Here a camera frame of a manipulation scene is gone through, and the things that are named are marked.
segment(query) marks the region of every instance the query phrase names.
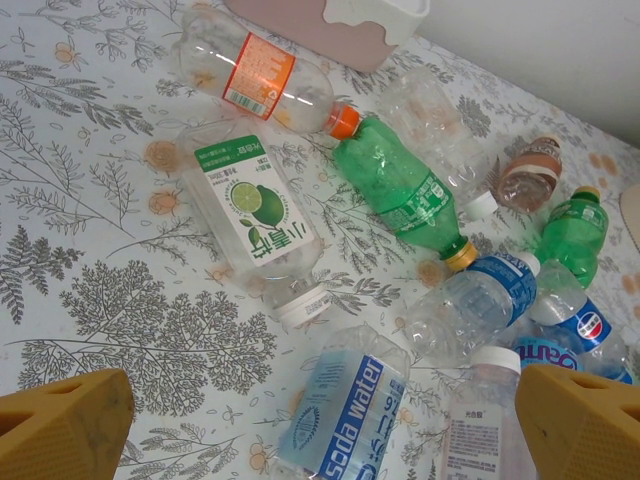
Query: green lime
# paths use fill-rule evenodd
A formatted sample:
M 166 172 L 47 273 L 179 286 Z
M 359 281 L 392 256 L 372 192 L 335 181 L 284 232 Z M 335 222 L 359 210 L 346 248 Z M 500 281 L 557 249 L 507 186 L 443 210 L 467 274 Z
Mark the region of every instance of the green lime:
M 231 189 L 231 201 L 238 210 L 253 213 L 262 206 L 262 195 L 255 186 L 241 182 Z
M 284 205 L 276 192 L 258 185 L 258 192 L 262 197 L 262 205 L 255 210 L 253 217 L 260 223 L 275 227 L 284 217 Z

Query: clear plastic bottle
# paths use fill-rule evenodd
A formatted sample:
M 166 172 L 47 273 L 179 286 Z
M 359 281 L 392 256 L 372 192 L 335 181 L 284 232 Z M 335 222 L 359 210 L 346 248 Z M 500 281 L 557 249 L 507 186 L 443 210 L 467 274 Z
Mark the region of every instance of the clear plastic bottle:
M 234 279 L 263 287 L 276 316 L 291 327 L 331 304 L 311 273 L 322 244 L 258 131 L 246 115 L 186 128 L 177 141 L 182 178 Z
M 375 480 L 395 423 L 409 354 L 368 325 L 326 343 L 280 440 L 272 480 Z
M 541 263 L 555 258 L 587 288 L 598 271 L 598 254 L 608 227 L 609 216 L 600 205 L 600 191 L 579 187 L 551 212 L 536 257 Z
M 476 248 L 460 235 L 451 192 L 388 125 L 366 117 L 333 156 L 346 179 L 398 238 L 435 250 L 454 272 L 476 259 Z
M 533 304 L 539 269 L 526 252 L 482 257 L 420 298 L 404 333 L 433 365 L 463 365 Z
M 410 70 L 380 96 L 382 119 L 441 178 L 470 221 L 498 209 L 485 182 L 491 162 L 429 68 Z
M 172 47 L 181 79 L 267 120 L 273 116 L 297 133 L 353 134 L 359 114 L 335 101 L 327 76 L 249 32 L 226 13 L 192 8 Z
M 586 372 L 631 383 L 625 369 L 624 341 L 560 262 L 548 260 L 542 265 L 538 298 L 529 316 L 541 325 L 557 325 L 575 335 L 584 349 L 579 358 Z
M 551 198 L 561 173 L 560 140 L 554 135 L 536 138 L 502 172 L 498 199 L 517 212 L 534 213 Z
M 584 347 L 571 332 L 557 325 L 540 325 L 526 314 L 513 327 L 515 338 L 510 348 L 520 356 L 523 370 L 542 363 L 583 371 L 580 355 Z
M 535 480 L 536 468 L 515 410 L 520 358 L 483 347 L 471 378 L 453 392 L 445 439 L 443 480 Z

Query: floral tablecloth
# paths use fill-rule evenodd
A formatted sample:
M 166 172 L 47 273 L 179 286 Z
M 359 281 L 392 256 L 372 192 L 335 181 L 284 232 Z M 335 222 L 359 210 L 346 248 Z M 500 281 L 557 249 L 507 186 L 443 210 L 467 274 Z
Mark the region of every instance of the floral tablecloth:
M 446 273 L 371 220 L 333 165 L 331 139 L 274 130 L 273 153 L 323 239 L 315 275 L 334 305 L 287 331 L 259 290 L 231 283 L 176 174 L 181 129 L 231 115 L 169 73 L 183 8 L 29 0 L 0 9 L 0 394 L 122 367 L 136 418 L 117 478 L 259 478 L 328 335 L 366 322 L 406 346 L 406 306 Z M 638 150 L 421 38 L 363 75 L 250 28 L 318 64 L 339 98 L 365 112 L 390 80 L 429 66 L 495 159 L 494 176 L 537 134 L 559 136 L 565 171 L 552 204 L 582 184 L 601 189 L 611 225 L 590 295 L 638 373 L 640 255 L 618 206 L 640 181 Z M 530 248 L 550 208 L 531 217 L 501 208 L 464 230 L 482 253 Z M 195 348 L 207 335 L 216 346 Z M 411 375 L 380 479 L 437 478 L 447 398 L 463 377 L 419 359 Z

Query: small green bottle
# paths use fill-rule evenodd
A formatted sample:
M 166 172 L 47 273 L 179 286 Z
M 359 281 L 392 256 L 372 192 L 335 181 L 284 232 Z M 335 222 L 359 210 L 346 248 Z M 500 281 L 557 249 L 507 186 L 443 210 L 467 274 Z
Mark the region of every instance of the small green bottle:
M 536 256 L 540 263 L 555 258 L 587 288 L 598 271 L 598 253 L 608 226 L 598 189 L 580 187 L 551 212 Z
M 378 118 L 365 118 L 333 155 L 398 238 L 437 251 L 453 271 L 476 259 L 475 247 L 460 235 L 451 192 Z

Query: lime slice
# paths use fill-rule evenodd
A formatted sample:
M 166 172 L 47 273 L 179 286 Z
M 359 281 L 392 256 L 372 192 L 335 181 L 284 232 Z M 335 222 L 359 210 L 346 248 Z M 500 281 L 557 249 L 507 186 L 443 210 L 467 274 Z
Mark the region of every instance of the lime slice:
M 253 213 L 262 206 L 262 195 L 254 185 L 242 182 L 231 189 L 231 201 L 238 210 Z

